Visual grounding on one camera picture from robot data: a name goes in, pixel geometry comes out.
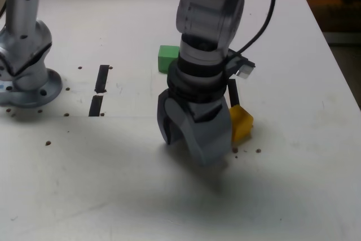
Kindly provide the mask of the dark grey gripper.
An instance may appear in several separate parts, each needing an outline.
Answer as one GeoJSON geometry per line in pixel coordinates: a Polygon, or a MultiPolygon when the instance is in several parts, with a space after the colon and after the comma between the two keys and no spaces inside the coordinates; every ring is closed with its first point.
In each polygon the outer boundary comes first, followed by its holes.
{"type": "Polygon", "coordinates": [[[177,102],[168,89],[158,97],[157,123],[170,145],[182,139],[201,166],[220,161],[232,149],[232,124],[224,97],[207,103],[177,102]]]}

